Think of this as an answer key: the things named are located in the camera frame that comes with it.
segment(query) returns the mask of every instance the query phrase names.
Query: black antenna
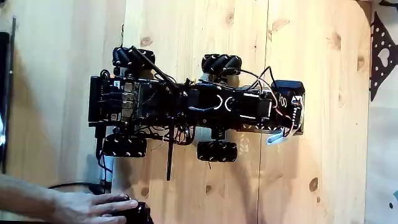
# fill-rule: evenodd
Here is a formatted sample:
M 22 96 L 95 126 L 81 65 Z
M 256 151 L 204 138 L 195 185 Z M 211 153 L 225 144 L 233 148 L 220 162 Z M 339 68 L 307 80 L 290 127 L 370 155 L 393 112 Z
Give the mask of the black antenna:
M 175 93 L 176 90 L 178 90 L 177 85 L 164 73 L 161 71 L 160 68 L 158 68 L 154 63 L 151 62 L 145 55 L 138 50 L 135 46 L 131 46 L 131 50 L 135 51 L 135 53 L 141 55 L 141 57 L 149 64 L 152 66 L 153 70 L 155 70 L 156 73 L 160 75 L 160 77 L 163 78 L 164 82 L 166 82 L 167 87 L 172 93 Z

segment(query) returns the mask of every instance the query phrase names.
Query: black wheel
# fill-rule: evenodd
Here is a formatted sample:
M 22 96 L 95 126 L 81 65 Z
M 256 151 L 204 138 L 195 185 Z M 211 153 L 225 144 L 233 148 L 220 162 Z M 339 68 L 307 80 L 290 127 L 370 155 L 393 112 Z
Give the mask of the black wheel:
M 201 69 L 210 75 L 219 75 L 227 68 L 241 69 L 242 59 L 236 55 L 206 54 L 201 61 Z M 228 70 L 222 75 L 239 75 L 239 71 Z
M 150 50 L 138 49 L 152 63 L 155 63 L 155 53 Z M 116 47 L 113 49 L 113 66 L 121 68 L 129 68 L 131 70 L 150 70 L 152 67 L 145 63 L 144 59 L 137 52 L 126 48 Z
M 234 162 L 238 157 L 236 143 L 226 141 L 199 142 L 197 158 L 205 162 Z

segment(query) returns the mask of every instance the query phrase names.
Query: black object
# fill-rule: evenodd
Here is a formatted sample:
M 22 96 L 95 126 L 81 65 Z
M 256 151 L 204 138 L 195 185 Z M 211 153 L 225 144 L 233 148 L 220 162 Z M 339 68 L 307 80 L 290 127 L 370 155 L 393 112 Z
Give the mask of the black object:
M 7 157 L 7 139 L 8 139 L 8 122 L 12 88 L 12 66 L 14 56 L 14 37 L 16 28 L 16 18 L 12 19 L 11 35 L 7 32 L 0 32 L 0 115 L 2 122 L 2 130 L 0 130 L 0 169 L 3 174 L 6 173 L 6 157 Z
M 197 156 L 199 160 L 206 162 L 234 162 L 238 157 L 238 148 L 233 142 L 199 142 Z
M 124 216 L 126 217 L 126 224 L 154 224 L 150 217 L 150 208 L 145 202 L 138 202 L 136 208 L 115 212 L 112 216 Z
M 96 138 L 101 140 L 97 154 L 144 157 L 146 139 L 168 142 L 169 180 L 173 144 L 191 144 L 197 126 L 210 128 L 214 139 L 198 144 L 198 158 L 203 161 L 236 160 L 236 144 L 223 141 L 229 129 L 275 134 L 280 127 L 293 126 L 296 134 L 302 134 L 305 89 L 301 82 L 277 80 L 271 90 L 257 89 L 256 83 L 249 88 L 209 81 L 192 84 L 188 79 L 185 83 L 175 83 L 153 65 L 152 52 L 145 52 L 135 47 L 115 49 L 113 61 L 118 74 L 111 77 L 108 71 L 102 71 L 99 77 L 91 77 L 88 121 L 89 126 L 96 127 Z M 214 54 L 206 55 L 202 61 L 204 71 L 213 68 L 216 72 L 225 71 L 225 75 L 238 75 L 236 70 L 240 70 L 241 63 L 237 56 Z M 140 78 L 140 70 L 149 68 L 147 65 L 161 79 Z M 107 126 L 115 126 L 118 131 L 106 137 L 102 147 Z M 158 133 L 158 127 L 165 131 Z
M 71 187 L 71 186 L 84 186 L 88 187 L 88 189 L 93 193 L 94 195 L 101 195 L 105 194 L 106 191 L 111 191 L 111 184 L 109 182 L 105 182 L 104 185 L 101 184 L 93 184 L 93 183 L 88 183 L 88 182 L 72 182 L 72 183 L 66 183 L 66 184 L 57 184 L 49 187 L 49 189 L 57 189 L 60 187 Z
M 376 93 L 381 84 L 391 74 L 393 69 L 398 65 L 398 45 L 394 43 L 390 33 L 381 22 L 378 14 L 374 13 L 374 22 L 372 23 L 373 37 L 372 41 L 372 71 L 371 71 L 371 101 L 376 97 Z M 383 64 L 379 54 L 382 50 L 388 49 L 389 56 L 386 65 Z

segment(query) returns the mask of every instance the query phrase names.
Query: wooden table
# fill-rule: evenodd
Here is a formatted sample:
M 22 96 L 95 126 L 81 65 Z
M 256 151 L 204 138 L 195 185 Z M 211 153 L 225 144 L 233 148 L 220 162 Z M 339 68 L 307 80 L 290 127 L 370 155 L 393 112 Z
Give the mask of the wooden table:
M 194 145 L 176 146 L 170 182 L 167 144 L 151 141 L 145 159 L 116 161 L 114 191 L 146 201 L 155 223 L 363 223 L 371 29 L 362 5 L 127 0 L 125 46 L 153 50 L 179 82 L 201 77 L 208 53 L 238 55 L 256 73 L 271 65 L 276 79 L 304 83 L 305 125 L 278 146 L 230 131 L 238 160 L 211 169 Z M 240 86 L 252 81 L 239 77 Z

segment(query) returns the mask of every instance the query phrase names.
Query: white sticker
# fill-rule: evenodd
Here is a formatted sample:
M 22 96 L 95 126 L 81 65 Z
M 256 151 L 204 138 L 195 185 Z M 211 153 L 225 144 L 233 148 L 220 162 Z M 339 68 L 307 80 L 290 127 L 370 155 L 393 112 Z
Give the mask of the white sticker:
M 115 81 L 113 82 L 113 86 L 117 87 L 118 89 L 120 89 L 120 81 Z

